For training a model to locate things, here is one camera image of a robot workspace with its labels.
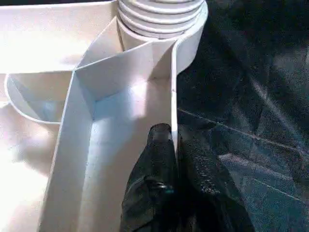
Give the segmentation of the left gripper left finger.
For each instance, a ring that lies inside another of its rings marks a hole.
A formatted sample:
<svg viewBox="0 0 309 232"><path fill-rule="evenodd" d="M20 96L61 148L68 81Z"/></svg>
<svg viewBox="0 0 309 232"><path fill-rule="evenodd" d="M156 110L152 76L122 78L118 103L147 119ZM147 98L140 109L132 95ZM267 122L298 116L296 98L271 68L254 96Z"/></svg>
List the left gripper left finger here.
<svg viewBox="0 0 309 232"><path fill-rule="evenodd" d="M171 127L153 125L127 181L120 230L175 232L178 224L177 164Z"/></svg>

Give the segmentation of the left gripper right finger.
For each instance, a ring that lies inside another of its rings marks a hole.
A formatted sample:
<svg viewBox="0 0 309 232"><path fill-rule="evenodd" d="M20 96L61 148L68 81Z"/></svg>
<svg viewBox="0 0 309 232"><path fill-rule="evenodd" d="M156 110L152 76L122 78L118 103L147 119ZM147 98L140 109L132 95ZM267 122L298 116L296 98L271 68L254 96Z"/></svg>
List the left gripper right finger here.
<svg viewBox="0 0 309 232"><path fill-rule="evenodd" d="M179 174L186 232L253 232L242 195L202 134L179 130Z"/></svg>

